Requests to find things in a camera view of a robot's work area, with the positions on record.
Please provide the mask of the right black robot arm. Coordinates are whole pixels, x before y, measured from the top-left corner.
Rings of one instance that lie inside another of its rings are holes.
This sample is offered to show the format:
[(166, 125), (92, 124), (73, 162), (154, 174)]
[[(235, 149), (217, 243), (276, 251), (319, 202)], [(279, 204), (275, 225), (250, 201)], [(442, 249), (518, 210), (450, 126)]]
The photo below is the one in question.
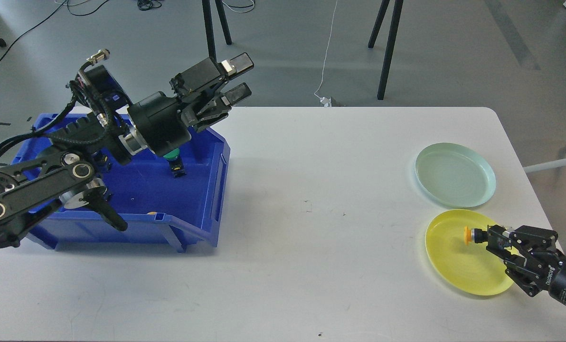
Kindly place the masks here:
[(486, 243), (486, 250), (502, 260), (505, 274), (530, 297), (546, 291), (566, 306), (566, 255), (555, 245), (556, 231), (526, 225), (464, 227), (463, 240)]

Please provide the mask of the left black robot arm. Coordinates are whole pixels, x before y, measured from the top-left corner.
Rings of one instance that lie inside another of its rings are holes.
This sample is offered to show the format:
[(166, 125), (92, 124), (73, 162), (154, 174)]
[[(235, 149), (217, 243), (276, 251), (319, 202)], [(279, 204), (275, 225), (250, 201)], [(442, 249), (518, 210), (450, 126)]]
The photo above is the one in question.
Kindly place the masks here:
[(185, 175), (179, 148), (227, 118), (251, 95), (246, 84), (222, 92), (230, 80), (254, 67), (247, 53), (216, 61), (208, 57), (170, 80), (174, 96), (162, 92), (132, 103), (101, 62), (106, 48), (88, 57), (68, 83), (72, 98), (49, 123), (0, 143), (0, 248), (21, 240), (60, 208), (84, 207), (114, 229), (128, 223), (107, 203), (99, 174), (107, 150), (120, 165), (144, 150)]

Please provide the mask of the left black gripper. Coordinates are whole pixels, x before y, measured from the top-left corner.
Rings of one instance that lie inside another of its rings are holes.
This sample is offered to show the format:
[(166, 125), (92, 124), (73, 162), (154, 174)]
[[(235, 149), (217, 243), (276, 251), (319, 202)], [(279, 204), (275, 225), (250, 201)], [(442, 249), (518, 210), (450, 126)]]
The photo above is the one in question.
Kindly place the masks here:
[(201, 60), (170, 80), (171, 89), (182, 103), (158, 91), (128, 108), (129, 117), (148, 148), (163, 157), (189, 142), (188, 126), (200, 133), (228, 117), (237, 103), (251, 96), (247, 84), (239, 84), (222, 93), (229, 81), (250, 71), (255, 66), (247, 53), (216, 61), (213, 57)]

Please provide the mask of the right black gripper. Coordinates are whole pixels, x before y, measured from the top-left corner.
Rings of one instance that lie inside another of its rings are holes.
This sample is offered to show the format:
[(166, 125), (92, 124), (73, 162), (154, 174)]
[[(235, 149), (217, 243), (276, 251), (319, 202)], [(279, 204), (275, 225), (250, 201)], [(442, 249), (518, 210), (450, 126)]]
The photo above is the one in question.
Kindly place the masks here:
[[(529, 226), (509, 231), (493, 225), (486, 230), (473, 228), (472, 239), (486, 243), (487, 251), (504, 259), (505, 274), (528, 296), (546, 291), (566, 304), (566, 256), (557, 248), (558, 232)], [(538, 254), (544, 258), (523, 256)]]

